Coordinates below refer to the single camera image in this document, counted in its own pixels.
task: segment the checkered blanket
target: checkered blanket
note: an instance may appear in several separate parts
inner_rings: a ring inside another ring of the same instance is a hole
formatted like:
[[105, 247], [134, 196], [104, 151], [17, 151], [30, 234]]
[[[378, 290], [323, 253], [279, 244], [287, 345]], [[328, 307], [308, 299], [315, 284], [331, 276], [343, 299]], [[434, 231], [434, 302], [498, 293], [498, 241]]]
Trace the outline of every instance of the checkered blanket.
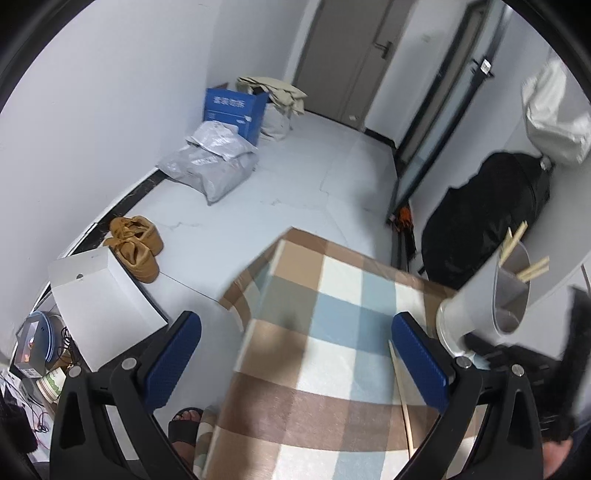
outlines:
[[[289, 230], [220, 300], [245, 339], [204, 478], [395, 477], [412, 452], [388, 348], [392, 317], [409, 311], [433, 335], [437, 308], [452, 294]], [[437, 413], [401, 365], [417, 447]], [[477, 425], [466, 434], [468, 452]], [[462, 455], [457, 461], [461, 468]]]

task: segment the plastic bag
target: plastic bag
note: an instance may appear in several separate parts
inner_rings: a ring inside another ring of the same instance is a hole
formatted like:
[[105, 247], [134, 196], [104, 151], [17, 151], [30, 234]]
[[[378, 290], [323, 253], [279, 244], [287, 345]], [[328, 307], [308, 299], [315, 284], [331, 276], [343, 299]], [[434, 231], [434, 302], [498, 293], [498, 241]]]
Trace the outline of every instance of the plastic bag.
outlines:
[[203, 122], [186, 140], [223, 157], [226, 161], [257, 150], [248, 140], [238, 135], [238, 127], [215, 121]]
[[291, 128], [291, 111], [283, 111], [274, 103], [265, 107], [261, 133], [273, 140], [283, 140]]
[[207, 204], [211, 205], [250, 177], [257, 162], [254, 153], [226, 161], [204, 148], [187, 145], [163, 158], [158, 168], [174, 180], [203, 193]]
[[550, 160], [582, 163], [591, 151], [589, 101], [560, 59], [550, 60], [522, 88], [527, 135]]

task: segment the black slipper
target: black slipper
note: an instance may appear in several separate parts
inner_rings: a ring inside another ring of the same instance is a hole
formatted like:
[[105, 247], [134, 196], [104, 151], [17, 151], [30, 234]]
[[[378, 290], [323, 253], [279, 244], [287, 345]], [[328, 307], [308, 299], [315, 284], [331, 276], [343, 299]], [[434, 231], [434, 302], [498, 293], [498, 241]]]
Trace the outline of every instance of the black slipper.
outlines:
[[[199, 413], [200, 417], [203, 417], [203, 410], [201, 410], [200, 408], [189, 407], [177, 412], [177, 414], [173, 418], [181, 416], [186, 411], [192, 410]], [[168, 422], [168, 441], [170, 443], [184, 442], [188, 443], [189, 445], [195, 446], [199, 423], [200, 422], [193, 420], [170, 420]]]

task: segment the toe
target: toe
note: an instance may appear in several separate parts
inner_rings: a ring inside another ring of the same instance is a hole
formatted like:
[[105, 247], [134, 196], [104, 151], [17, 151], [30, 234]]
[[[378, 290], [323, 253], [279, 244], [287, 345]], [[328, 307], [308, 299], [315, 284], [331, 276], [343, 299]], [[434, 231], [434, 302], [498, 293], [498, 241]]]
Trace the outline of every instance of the toe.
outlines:
[[199, 414], [198, 411], [191, 410], [191, 420], [193, 420], [193, 421], [200, 421], [201, 420], [201, 415]]

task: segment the foot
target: foot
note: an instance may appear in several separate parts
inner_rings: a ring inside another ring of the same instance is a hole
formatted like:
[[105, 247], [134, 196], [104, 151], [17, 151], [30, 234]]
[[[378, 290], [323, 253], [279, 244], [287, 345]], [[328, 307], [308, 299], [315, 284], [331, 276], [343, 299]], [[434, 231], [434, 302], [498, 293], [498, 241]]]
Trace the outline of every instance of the foot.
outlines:
[[[191, 420], [199, 423], [201, 421], [201, 415], [195, 410], [184, 411], [182, 415], [175, 416], [173, 420]], [[189, 468], [192, 468], [193, 460], [195, 459], [195, 447], [185, 442], [174, 442], [173, 448]]]

